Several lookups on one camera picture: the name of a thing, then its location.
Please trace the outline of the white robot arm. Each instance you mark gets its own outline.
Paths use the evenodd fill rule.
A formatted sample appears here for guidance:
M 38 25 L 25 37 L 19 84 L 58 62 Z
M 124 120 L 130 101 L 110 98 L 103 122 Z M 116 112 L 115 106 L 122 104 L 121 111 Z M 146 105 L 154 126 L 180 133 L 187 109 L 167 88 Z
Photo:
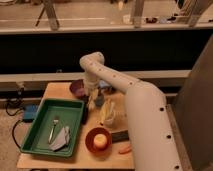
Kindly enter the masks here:
M 128 134 L 135 171 L 183 171 L 166 110 L 166 97 L 154 84 L 104 65 L 101 52 L 80 58 L 87 94 L 100 79 L 125 97 Z

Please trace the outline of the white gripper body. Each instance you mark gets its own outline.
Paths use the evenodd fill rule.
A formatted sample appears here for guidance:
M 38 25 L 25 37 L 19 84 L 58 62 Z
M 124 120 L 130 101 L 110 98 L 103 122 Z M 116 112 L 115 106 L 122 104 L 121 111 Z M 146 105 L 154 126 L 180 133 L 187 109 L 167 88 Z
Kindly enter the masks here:
M 83 79 L 85 94 L 90 95 L 91 92 L 99 86 L 99 78 L 93 74 L 86 73 Z

